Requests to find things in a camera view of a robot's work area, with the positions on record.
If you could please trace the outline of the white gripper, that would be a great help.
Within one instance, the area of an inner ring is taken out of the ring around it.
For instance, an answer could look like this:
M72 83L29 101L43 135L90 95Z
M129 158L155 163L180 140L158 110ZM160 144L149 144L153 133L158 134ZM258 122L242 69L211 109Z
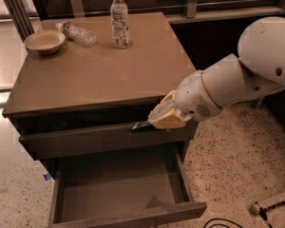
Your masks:
M186 126L190 120L203 122L221 113L222 108L211 99L198 70L182 80L177 90L171 90L162 105L175 107L154 108L148 121L157 129L175 129Z

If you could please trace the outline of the white robot base leg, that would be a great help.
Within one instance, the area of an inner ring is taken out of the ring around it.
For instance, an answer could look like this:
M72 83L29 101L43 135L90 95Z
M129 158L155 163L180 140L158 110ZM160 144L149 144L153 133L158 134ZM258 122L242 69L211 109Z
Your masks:
M285 191L274 194L266 199L260 199L255 201L250 206L250 211L254 215L259 215L261 211L268 211L275 209L278 206L285 204Z

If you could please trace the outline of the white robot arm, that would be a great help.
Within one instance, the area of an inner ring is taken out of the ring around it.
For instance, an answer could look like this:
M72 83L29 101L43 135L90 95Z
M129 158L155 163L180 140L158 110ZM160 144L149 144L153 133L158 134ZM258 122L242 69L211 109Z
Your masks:
M237 54L182 80L150 112L158 129L202 122L227 105L256 100L285 90L285 18L255 21L241 34Z

